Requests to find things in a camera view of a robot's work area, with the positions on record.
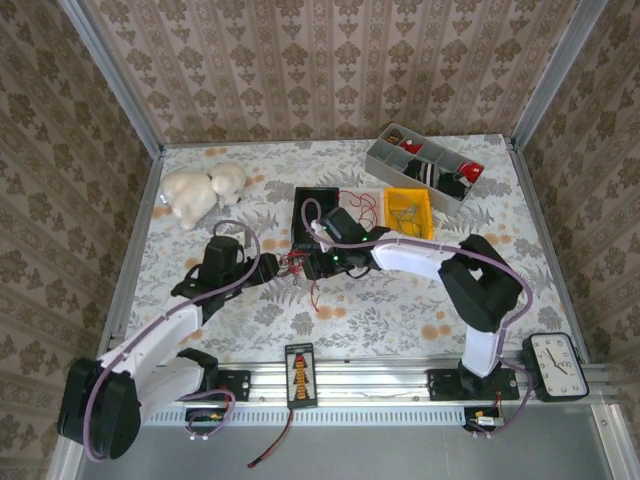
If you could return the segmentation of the grey metal panel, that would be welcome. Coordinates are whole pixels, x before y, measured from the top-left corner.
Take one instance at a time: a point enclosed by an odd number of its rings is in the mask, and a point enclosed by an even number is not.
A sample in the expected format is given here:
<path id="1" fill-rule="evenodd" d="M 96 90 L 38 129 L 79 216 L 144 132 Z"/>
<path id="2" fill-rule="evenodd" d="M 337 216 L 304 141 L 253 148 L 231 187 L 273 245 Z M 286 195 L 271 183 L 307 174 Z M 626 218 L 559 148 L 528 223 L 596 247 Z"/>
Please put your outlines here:
<path id="1" fill-rule="evenodd" d="M 529 406 L 505 432 L 461 427 L 226 427 L 208 441 L 149 427 L 120 459 L 82 461 L 76 480 L 613 480 L 591 410 Z"/>

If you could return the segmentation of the black plastic bin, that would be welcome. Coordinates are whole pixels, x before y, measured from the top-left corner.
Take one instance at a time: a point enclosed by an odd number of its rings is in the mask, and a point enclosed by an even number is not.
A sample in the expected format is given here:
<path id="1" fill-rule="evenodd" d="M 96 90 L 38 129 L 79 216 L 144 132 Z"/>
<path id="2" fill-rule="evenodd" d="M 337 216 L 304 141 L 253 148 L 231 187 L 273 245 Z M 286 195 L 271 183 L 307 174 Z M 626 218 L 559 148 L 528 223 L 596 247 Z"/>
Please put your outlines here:
<path id="1" fill-rule="evenodd" d="M 302 222 L 302 204 L 307 199 L 315 199 L 321 207 L 321 213 L 328 213 L 339 204 L 339 189 L 337 187 L 297 187 L 295 189 L 293 215 L 291 224 L 292 249 L 309 252 L 319 250 L 319 243 L 307 232 Z"/>

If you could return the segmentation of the yellow plastic bin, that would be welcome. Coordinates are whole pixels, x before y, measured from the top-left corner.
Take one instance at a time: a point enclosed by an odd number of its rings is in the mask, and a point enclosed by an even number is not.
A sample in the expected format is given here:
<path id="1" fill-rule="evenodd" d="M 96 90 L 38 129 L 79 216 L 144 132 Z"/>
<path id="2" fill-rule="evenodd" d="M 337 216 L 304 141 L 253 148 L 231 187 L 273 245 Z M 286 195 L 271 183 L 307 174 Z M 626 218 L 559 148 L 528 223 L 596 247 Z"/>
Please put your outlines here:
<path id="1" fill-rule="evenodd" d="M 434 239 L 431 202 L 426 189 L 385 188 L 384 213 L 386 227 L 407 236 Z"/>

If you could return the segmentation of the black white striped sock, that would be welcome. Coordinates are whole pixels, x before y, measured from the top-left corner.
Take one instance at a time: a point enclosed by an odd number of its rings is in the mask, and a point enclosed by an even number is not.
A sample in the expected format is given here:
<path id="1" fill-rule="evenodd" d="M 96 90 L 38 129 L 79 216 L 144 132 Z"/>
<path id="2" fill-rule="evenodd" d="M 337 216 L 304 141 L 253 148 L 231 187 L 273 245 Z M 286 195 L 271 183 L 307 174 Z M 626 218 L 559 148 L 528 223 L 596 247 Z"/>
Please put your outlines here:
<path id="1" fill-rule="evenodd" d="M 441 177 L 441 170 L 432 163 L 414 158 L 409 161 L 403 170 L 403 174 L 424 185 L 437 188 Z"/>

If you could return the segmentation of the small black connector box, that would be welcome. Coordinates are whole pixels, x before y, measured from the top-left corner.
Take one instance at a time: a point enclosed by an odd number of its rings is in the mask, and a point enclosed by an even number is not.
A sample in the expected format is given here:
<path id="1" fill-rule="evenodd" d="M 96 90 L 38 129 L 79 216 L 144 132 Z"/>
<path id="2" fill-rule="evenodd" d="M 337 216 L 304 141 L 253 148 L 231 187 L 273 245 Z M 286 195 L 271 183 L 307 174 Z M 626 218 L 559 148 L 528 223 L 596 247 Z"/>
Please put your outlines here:
<path id="1" fill-rule="evenodd" d="M 471 433 L 491 433 L 505 425 L 505 417 L 497 406 L 465 407 L 463 428 Z"/>

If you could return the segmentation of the black orange charger board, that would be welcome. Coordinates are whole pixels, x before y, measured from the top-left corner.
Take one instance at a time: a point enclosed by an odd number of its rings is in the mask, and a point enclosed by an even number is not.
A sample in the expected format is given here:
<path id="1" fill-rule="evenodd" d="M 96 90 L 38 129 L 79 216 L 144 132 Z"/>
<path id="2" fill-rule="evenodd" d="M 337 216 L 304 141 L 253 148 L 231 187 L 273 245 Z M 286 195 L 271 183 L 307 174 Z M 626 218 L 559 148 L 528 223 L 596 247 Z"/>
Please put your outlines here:
<path id="1" fill-rule="evenodd" d="M 286 345 L 285 369 L 287 407 L 315 408 L 318 398 L 313 344 Z"/>

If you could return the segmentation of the aluminium frame post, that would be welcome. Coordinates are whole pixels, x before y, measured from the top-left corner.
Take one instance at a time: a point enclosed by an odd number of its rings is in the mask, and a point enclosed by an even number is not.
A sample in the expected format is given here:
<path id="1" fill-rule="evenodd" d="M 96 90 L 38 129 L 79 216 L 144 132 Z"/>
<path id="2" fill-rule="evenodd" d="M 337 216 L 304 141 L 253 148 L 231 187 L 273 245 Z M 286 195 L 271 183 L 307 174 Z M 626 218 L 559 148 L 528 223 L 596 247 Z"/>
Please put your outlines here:
<path id="1" fill-rule="evenodd" d="M 163 142 L 155 133 L 141 102 L 126 78 L 124 68 L 116 59 L 97 21 L 84 0 L 59 0 L 59 3 L 127 115 L 151 160 L 156 161 L 161 157 Z"/>
<path id="2" fill-rule="evenodd" d="M 522 151 L 558 93 L 608 0 L 579 0 L 576 10 L 551 55 L 515 129 L 511 143 Z"/>

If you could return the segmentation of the grey plastic divided organizer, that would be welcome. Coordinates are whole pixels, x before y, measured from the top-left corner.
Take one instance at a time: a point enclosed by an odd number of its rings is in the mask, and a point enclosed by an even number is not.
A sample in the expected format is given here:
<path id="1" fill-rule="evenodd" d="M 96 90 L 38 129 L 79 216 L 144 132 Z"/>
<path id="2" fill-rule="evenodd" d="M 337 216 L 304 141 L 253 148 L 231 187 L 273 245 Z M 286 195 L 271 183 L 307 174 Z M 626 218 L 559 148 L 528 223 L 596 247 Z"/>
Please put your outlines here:
<path id="1" fill-rule="evenodd" d="M 415 155 L 403 150 L 399 145 L 393 145 L 386 141 L 386 137 L 393 130 L 398 129 L 404 135 L 402 140 L 413 140 L 415 143 L 422 143 L 422 149 Z M 457 201 L 444 193 L 413 180 L 403 174 L 410 160 L 418 158 L 438 166 L 441 173 L 458 172 L 458 168 L 463 163 L 476 162 L 465 155 L 455 152 L 445 147 L 432 138 L 422 136 L 408 128 L 392 123 L 390 124 L 378 139 L 373 143 L 366 153 L 365 171 L 379 180 L 398 188 L 426 189 L 429 194 L 431 207 L 445 215 L 455 216 L 467 200 L 471 193 L 474 192 L 478 185 L 479 179 L 472 184 L 471 190 L 468 192 L 463 201 Z"/>

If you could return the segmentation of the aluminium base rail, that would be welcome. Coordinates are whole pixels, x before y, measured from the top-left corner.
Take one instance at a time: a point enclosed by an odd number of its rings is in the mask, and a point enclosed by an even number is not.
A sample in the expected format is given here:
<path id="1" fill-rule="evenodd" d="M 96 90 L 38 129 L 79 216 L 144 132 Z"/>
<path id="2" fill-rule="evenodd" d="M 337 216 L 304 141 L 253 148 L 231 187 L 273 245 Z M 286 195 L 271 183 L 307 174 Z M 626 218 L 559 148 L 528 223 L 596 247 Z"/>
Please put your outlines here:
<path id="1" fill-rule="evenodd" d="M 320 407 L 440 406 L 430 398 L 427 372 L 454 368 L 453 357 L 376 357 L 319 359 L 315 363 Z M 286 372 L 279 362 L 222 363 L 222 370 L 251 372 L 248 403 L 252 406 L 286 404 Z"/>

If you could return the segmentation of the black alarm clock white face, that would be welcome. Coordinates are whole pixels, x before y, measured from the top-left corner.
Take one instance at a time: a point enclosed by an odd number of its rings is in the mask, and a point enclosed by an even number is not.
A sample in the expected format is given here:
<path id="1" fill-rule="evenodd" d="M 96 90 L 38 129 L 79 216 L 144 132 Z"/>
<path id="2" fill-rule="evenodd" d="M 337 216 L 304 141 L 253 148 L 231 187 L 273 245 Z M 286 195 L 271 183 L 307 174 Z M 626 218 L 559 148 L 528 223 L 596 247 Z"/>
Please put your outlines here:
<path id="1" fill-rule="evenodd" d="M 586 376 L 568 334 L 532 334 L 522 342 L 522 355 L 539 401 L 573 402 L 589 395 Z"/>

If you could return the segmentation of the white plush toy animal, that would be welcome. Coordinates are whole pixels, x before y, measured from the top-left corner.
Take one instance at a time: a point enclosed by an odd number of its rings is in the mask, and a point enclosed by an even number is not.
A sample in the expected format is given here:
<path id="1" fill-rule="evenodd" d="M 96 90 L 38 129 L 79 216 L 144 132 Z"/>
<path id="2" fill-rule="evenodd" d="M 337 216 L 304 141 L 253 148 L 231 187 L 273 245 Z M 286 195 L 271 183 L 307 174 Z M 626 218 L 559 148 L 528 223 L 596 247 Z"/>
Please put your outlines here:
<path id="1" fill-rule="evenodd" d="M 183 230 L 191 230 L 216 205 L 221 208 L 238 203 L 247 174 L 242 166 L 223 162 L 208 170 L 179 170 L 164 175 L 160 196 Z"/>

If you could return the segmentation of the red black power lead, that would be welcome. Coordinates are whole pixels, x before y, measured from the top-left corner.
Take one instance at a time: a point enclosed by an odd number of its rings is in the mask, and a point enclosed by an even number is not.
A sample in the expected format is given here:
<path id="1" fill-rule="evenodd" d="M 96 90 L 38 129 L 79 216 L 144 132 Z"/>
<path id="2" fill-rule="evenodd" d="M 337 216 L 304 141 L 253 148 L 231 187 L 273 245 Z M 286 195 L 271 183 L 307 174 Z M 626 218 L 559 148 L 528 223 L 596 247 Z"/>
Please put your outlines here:
<path id="1" fill-rule="evenodd" d="M 279 436 L 274 440 L 274 442 L 260 456 L 258 456 L 256 459 L 254 459 L 253 461 L 248 463 L 247 464 L 247 468 L 249 468 L 249 469 L 255 468 L 259 463 L 261 463 L 262 461 L 266 460 L 272 454 L 272 452 L 279 446 L 279 444 L 282 442 L 282 440 L 288 434 L 288 432 L 289 432 L 289 430 L 290 430 L 290 428 L 292 426 L 294 416 L 295 416 L 294 410 L 289 408 L 288 409 L 288 415 L 287 415 L 286 424 L 285 424 L 283 430 L 281 431 L 281 433 L 279 434 Z"/>

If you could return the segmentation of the black plaid sock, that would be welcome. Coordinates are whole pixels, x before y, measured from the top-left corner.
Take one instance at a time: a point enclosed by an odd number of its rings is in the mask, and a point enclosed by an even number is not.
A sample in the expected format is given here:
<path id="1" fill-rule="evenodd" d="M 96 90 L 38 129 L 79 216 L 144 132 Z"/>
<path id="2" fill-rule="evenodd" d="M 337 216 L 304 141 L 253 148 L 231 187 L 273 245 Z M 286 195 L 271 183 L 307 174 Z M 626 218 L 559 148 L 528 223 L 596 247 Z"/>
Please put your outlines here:
<path id="1" fill-rule="evenodd" d="M 436 186 L 438 191 L 457 201 L 463 201 L 471 187 L 472 183 L 459 172 L 441 173 Z"/>

